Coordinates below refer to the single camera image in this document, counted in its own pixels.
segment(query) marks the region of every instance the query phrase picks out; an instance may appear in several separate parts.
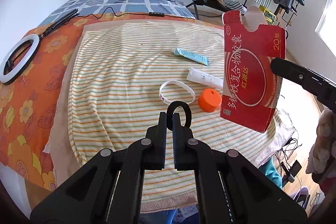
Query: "orange floral sheet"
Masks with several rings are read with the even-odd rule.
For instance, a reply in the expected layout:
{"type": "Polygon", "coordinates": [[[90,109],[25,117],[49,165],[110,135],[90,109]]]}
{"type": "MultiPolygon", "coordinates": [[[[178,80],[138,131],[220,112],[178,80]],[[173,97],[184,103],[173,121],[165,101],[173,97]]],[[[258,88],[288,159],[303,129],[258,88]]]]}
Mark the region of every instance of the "orange floral sheet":
{"type": "MultiPolygon", "coordinates": [[[[55,179],[50,154],[43,149],[53,126],[56,104],[64,72],[80,38],[84,25],[100,21],[153,19],[147,15],[114,17],[106,13],[73,18],[41,41],[27,69],[12,84],[0,84],[0,161],[27,180],[53,191],[55,179]]],[[[155,20],[195,22],[194,19],[164,17],[155,20]]],[[[47,26],[27,34],[41,34],[47,26]]]]}

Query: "red medicine box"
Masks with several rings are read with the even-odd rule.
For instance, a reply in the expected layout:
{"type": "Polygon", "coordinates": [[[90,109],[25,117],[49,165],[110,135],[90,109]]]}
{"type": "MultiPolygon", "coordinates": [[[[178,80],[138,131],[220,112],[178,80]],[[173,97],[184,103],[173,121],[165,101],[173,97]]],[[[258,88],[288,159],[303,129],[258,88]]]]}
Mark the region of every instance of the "red medicine box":
{"type": "Polygon", "coordinates": [[[277,105],[282,78],[270,68],[273,58],[285,58],[285,30],[256,25],[250,32],[241,23],[239,11],[224,17],[224,86],[220,116],[265,132],[277,105]]]}

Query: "orange cap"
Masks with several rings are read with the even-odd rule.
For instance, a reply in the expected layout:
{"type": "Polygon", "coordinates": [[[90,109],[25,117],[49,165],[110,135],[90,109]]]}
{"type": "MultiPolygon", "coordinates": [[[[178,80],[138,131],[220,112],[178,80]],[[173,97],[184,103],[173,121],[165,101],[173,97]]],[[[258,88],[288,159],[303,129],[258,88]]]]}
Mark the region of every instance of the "orange cap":
{"type": "Polygon", "coordinates": [[[218,107],[221,106],[221,103],[221,95],[213,89],[204,90],[201,96],[198,98],[198,105],[205,112],[214,112],[218,107]]]}

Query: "metal screw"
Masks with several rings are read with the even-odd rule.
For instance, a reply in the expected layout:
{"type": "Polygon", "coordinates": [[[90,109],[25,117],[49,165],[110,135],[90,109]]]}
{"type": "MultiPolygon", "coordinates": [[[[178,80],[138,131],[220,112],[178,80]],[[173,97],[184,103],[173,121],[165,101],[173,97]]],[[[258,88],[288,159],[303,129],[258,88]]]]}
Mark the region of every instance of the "metal screw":
{"type": "Polygon", "coordinates": [[[198,140],[196,140],[194,138],[191,138],[191,139],[188,140],[188,144],[190,144],[190,145],[196,145],[196,144],[198,144],[198,140]]]}
{"type": "Polygon", "coordinates": [[[150,145],[152,143],[151,139],[144,138],[141,140],[142,145],[150,145]]]}
{"type": "Polygon", "coordinates": [[[107,157],[111,155],[111,150],[109,150],[108,148],[103,149],[102,151],[100,151],[100,155],[103,157],[107,157]]]}
{"type": "Polygon", "coordinates": [[[237,150],[234,149],[230,149],[227,154],[231,157],[231,158],[235,158],[238,157],[239,153],[237,150]]]}

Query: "light blue cream tube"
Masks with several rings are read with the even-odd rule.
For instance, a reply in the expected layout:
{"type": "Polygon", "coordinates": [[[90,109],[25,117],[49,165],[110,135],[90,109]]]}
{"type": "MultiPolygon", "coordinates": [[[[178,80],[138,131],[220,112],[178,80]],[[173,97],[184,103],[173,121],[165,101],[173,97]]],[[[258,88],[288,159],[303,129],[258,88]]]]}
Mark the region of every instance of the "light blue cream tube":
{"type": "Polygon", "coordinates": [[[180,48],[173,48],[172,53],[174,55],[182,55],[185,58],[196,61],[196,62],[201,63],[203,65],[209,66],[209,59],[204,55],[196,54],[194,52],[188,52],[188,51],[182,50],[180,48]]]}

